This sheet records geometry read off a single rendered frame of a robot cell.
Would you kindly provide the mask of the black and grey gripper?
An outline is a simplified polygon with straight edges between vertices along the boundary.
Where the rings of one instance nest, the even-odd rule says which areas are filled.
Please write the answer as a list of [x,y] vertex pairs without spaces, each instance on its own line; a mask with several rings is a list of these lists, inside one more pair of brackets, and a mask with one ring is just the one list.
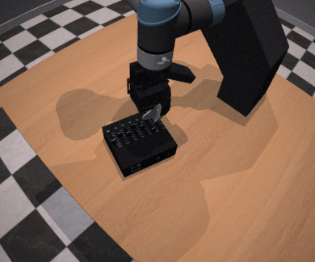
[[161,78],[161,75],[170,70],[170,66],[171,64],[162,70],[149,70],[140,65],[138,61],[129,63],[130,78],[127,78],[127,90],[137,111],[139,113],[147,112],[143,115],[143,120],[153,118],[153,122],[157,122],[170,110],[169,80]]

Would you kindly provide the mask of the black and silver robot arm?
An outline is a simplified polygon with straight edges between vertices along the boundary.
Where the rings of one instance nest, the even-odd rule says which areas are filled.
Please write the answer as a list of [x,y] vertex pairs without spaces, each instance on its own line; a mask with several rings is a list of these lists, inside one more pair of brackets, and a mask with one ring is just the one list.
[[125,1],[137,13],[140,65],[149,70],[162,70],[171,64],[170,71],[161,78],[192,83],[195,75],[191,70],[172,62],[175,38],[220,23],[225,17],[225,6],[237,0]]

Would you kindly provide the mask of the black lighting desk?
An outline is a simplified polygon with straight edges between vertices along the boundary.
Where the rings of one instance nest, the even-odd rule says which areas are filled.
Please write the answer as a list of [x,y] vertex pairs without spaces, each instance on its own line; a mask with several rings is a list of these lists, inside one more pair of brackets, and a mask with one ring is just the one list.
[[104,139],[124,178],[176,153],[178,145],[165,125],[161,120],[153,122],[153,118],[143,120],[146,113],[138,112],[102,127]]

